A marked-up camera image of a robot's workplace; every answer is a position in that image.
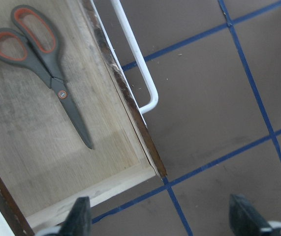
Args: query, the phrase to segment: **scissor handle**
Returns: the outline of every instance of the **scissor handle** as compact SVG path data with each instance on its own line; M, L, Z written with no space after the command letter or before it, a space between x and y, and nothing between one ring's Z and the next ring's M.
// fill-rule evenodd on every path
M18 41L20 46L23 49L23 56L20 58L13 58L9 55L3 53L0 49L0 60L25 67L27 69L32 70L35 74L37 74L43 82L50 88L51 87L51 76L46 71L45 67L39 61L37 56L34 54L30 46L28 45L28 40L22 34L10 28L1 28L0 29L0 41L5 37L11 37Z
M31 29L23 23L23 17L26 14L36 17L48 30L53 40L52 48L49 50L44 49L39 40L36 38L34 32L32 32ZM26 36L30 44L33 46L33 50L43 60L51 75L62 79L62 74L58 65L60 41L58 38L58 32L51 21L44 14L28 5L19 5L13 8L11 11L11 20Z

